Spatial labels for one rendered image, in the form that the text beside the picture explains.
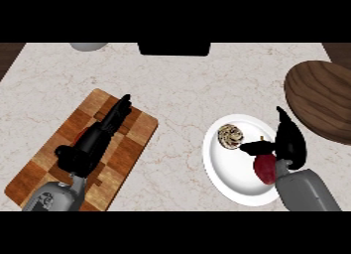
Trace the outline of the checkered wooden cutting board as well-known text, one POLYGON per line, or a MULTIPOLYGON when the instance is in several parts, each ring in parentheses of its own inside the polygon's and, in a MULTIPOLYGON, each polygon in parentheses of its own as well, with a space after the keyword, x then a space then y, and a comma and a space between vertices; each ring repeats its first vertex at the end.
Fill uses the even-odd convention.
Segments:
POLYGON ((25 211, 105 211, 158 120, 95 89, 5 189, 25 211))

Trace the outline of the white plate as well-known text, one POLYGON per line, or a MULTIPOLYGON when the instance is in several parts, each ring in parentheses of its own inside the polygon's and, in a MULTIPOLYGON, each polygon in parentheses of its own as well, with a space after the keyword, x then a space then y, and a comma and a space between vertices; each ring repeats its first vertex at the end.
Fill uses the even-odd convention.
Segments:
POLYGON ((254 116, 232 114, 211 125, 203 146, 207 174, 220 193, 238 204, 268 205, 279 198, 275 185, 266 185, 256 174, 256 157, 241 149, 231 150, 223 147, 219 130, 226 124, 235 125, 242 130, 245 143, 260 139, 273 142, 275 130, 254 116))

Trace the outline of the speckled cupcake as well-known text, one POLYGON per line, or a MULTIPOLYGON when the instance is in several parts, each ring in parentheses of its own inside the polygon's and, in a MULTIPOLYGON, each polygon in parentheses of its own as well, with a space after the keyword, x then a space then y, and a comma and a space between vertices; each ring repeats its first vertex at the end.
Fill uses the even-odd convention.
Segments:
POLYGON ((226 149, 237 150, 244 142, 244 132, 234 124, 226 124, 219 129, 219 141, 226 149))

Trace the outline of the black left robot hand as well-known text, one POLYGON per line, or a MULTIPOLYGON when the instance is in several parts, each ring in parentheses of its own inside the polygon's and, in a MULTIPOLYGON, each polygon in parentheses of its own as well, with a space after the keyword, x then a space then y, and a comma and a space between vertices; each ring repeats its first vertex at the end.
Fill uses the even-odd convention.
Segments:
POLYGON ((126 94, 111 107, 101 121, 96 121, 73 146, 61 145, 56 149, 59 168, 86 178, 95 170, 108 148, 111 137, 132 112, 130 95, 126 94))

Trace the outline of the black appliance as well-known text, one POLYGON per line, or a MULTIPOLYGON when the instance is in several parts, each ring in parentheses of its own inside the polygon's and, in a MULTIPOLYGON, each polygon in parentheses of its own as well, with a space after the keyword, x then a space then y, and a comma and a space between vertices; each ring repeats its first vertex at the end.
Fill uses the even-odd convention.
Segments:
POLYGON ((206 57, 210 53, 210 43, 139 43, 139 51, 149 56, 206 57))

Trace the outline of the brown wooden bowl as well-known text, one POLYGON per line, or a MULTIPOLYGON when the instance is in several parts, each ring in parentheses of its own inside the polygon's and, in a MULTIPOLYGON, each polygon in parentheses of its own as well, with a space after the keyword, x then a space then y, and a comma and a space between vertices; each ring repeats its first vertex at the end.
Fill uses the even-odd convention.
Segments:
POLYGON ((299 63, 285 75, 284 93, 309 130, 351 146, 351 70, 327 61, 299 63))

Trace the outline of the red apple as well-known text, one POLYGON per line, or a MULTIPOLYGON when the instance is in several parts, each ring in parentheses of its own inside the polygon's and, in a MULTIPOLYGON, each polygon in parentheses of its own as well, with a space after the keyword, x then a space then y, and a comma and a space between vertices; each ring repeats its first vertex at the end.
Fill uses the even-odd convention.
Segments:
POLYGON ((257 155, 254 161, 254 170, 266 185, 272 185, 275 183, 275 163, 276 157, 273 154, 257 155))

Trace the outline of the pale grey round object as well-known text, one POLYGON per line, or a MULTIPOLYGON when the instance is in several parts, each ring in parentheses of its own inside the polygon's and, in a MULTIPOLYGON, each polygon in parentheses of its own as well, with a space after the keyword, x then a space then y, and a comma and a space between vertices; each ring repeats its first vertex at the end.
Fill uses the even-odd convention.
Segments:
POLYGON ((107 43, 71 43, 73 48, 80 52, 93 52, 107 46, 107 43))

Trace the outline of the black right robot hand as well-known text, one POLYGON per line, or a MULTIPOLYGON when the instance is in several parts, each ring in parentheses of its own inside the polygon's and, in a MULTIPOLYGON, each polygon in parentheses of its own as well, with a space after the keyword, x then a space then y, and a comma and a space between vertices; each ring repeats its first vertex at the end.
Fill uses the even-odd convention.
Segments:
POLYGON ((241 145, 241 150, 251 156, 275 154, 279 160, 291 160, 290 169, 297 171, 306 164, 307 148, 301 131, 285 110, 278 107, 279 124, 275 141, 256 141, 241 145))

